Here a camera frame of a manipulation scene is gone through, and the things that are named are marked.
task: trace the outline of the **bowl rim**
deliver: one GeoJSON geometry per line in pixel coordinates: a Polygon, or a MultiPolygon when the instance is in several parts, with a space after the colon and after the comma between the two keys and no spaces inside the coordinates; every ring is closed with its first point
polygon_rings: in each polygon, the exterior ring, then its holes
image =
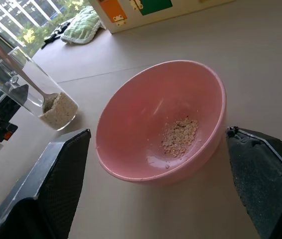
{"type": "Polygon", "coordinates": [[[156,65],[153,65],[151,67],[148,67],[144,70],[142,70],[141,72],[137,73],[136,75],[132,76],[128,81],[126,81],[110,98],[110,100],[108,101],[108,103],[106,104],[106,106],[104,107],[100,118],[98,120],[98,125],[97,125],[97,130],[96,130],[96,136],[95,136],[95,140],[96,140],[96,152],[97,152],[97,156],[99,159],[99,163],[101,164],[101,166],[111,175],[113,175],[114,177],[121,179],[123,181],[128,181],[128,182],[148,182],[148,181],[153,181],[153,180],[158,180],[158,179],[162,179],[164,177],[169,176],[170,174],[173,174],[175,171],[180,170],[183,167],[186,167],[189,163],[191,163],[195,158],[198,158],[203,151],[207,148],[207,146],[211,143],[212,139],[217,135],[217,131],[219,129],[219,127],[221,127],[221,124],[223,122],[224,116],[225,116],[225,108],[226,108],[226,91],[225,91],[225,87],[223,82],[221,81],[221,79],[219,78],[219,76],[208,66],[196,62],[196,61],[190,61],[190,60],[173,60],[173,61],[166,61],[166,62],[162,62],[156,65]],[[221,93],[222,93],[222,108],[221,108],[221,113],[220,116],[218,118],[218,121],[212,131],[212,133],[210,134],[210,136],[208,137],[208,139],[206,140],[206,142],[202,145],[202,147],[194,154],[192,155],[190,158],[188,158],[186,161],[184,161],[182,164],[176,166],[175,168],[172,168],[171,170],[155,175],[155,176],[151,176],[151,177],[146,177],[146,178],[131,178],[131,177],[125,177],[122,175],[119,175],[115,172],[113,172],[110,168],[108,168],[104,162],[102,161],[100,155],[99,155],[99,151],[98,151],[98,146],[97,146],[97,137],[98,137],[98,131],[99,131],[99,125],[100,125],[100,119],[103,115],[104,110],[107,108],[107,106],[109,105],[111,99],[121,90],[121,88],[123,88],[125,86],[125,84],[127,84],[128,82],[130,82],[131,80],[135,79],[136,76],[142,74],[145,71],[148,71],[151,68],[160,66],[160,65],[165,65],[165,64],[170,64],[170,63],[176,63],[176,62],[185,62],[185,63],[191,63],[191,64],[195,64],[195,65],[199,65],[201,67],[204,67],[205,69],[207,69],[209,72],[211,72],[213,74],[213,76],[215,77],[215,79],[217,80],[219,87],[221,89],[221,93]]]}

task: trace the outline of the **clear glass container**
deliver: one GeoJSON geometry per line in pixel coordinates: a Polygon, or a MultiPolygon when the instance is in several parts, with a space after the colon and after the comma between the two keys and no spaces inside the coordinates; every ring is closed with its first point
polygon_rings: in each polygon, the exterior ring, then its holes
{"type": "Polygon", "coordinates": [[[0,90],[54,130],[66,127],[78,104],[19,47],[8,56],[14,64],[0,60],[0,90]]]}

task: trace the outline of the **pink bowl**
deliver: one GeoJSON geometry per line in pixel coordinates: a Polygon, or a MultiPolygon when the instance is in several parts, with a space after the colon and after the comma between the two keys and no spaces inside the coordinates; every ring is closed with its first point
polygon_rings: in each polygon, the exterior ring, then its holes
{"type": "Polygon", "coordinates": [[[97,127],[97,154],[111,175],[129,182],[172,183],[203,166],[225,135],[226,93],[203,64],[170,61],[132,77],[110,99],[97,127]],[[182,158],[164,154],[165,123],[198,120],[182,158]]]}

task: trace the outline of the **green cloth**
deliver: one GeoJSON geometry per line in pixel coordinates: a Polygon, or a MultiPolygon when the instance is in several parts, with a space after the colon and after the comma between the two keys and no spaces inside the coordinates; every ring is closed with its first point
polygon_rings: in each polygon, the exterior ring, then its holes
{"type": "Polygon", "coordinates": [[[96,11],[87,6],[76,15],[60,38],[68,43],[87,44],[100,26],[101,21],[96,11]]]}

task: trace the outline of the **metal spoon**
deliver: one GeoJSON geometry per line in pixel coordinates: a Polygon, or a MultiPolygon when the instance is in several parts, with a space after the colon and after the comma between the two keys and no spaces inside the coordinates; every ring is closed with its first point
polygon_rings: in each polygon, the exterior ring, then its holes
{"type": "Polygon", "coordinates": [[[12,69],[14,69],[21,77],[24,78],[35,90],[37,90],[43,96],[42,111],[46,113],[53,106],[55,99],[57,98],[57,93],[46,94],[44,93],[21,69],[21,67],[12,59],[0,46],[0,58],[6,62],[12,69]]]}

